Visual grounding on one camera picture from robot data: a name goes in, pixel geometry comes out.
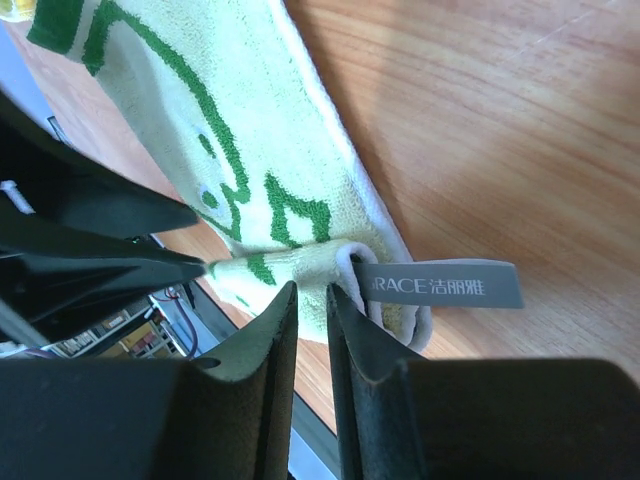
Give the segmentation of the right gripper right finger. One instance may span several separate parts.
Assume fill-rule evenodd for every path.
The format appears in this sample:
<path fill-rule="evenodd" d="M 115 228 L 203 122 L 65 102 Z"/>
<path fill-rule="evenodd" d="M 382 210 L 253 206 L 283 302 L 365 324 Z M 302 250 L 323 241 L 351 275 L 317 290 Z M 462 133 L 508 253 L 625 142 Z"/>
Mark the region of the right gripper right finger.
<path fill-rule="evenodd" d="M 635 479 L 639 389 L 597 359 L 429 360 L 327 290 L 346 479 Z"/>

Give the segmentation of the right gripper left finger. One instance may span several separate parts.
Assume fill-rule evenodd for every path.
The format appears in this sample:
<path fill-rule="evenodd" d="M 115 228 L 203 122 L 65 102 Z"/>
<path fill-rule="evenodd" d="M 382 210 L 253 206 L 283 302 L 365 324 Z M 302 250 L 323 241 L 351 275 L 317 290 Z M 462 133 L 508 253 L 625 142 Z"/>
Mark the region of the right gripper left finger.
<path fill-rule="evenodd" d="M 5 479 L 284 479 L 297 289 L 187 361 L 5 360 Z"/>

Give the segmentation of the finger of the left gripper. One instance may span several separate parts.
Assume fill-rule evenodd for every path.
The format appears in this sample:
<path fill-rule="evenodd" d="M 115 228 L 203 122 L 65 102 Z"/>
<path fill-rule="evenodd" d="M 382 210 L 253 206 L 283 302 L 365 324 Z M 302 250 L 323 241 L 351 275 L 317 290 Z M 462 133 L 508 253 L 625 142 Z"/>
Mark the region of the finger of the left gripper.
<path fill-rule="evenodd" d="M 85 246 L 1 240 L 1 340 L 70 339 L 141 298 L 205 273 L 198 258 L 102 239 Z"/>
<path fill-rule="evenodd" d="M 6 95 L 1 96 L 1 191 L 25 214 L 114 238 L 197 223 L 186 205 L 55 139 Z"/>

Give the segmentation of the green patterned towel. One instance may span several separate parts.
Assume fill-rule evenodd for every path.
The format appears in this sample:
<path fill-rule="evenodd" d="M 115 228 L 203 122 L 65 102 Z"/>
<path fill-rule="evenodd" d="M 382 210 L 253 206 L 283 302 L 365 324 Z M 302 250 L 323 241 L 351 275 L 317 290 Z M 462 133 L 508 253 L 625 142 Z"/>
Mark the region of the green patterned towel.
<path fill-rule="evenodd" d="M 282 2 L 40 1 L 28 39 L 86 68 L 225 242 L 223 301 L 259 314 L 294 282 L 325 342 L 337 284 L 414 351 L 433 307 L 522 306 L 510 263 L 411 258 Z"/>

